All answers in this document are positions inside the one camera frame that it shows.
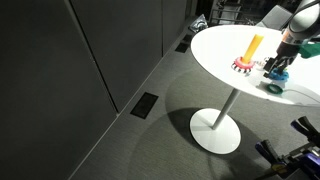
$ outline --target gray carpet floor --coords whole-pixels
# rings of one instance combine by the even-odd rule
[[[290,127],[292,120],[307,116],[320,129],[319,108],[241,93],[229,112],[241,131],[240,146],[226,155],[202,149],[191,136],[190,118],[201,108],[221,110],[232,87],[202,69],[190,48],[174,51],[187,33],[185,29],[72,180],[254,179],[270,167],[255,150],[256,142],[269,139],[279,154],[287,154],[308,142]],[[141,119],[130,111],[144,92],[159,98]]]

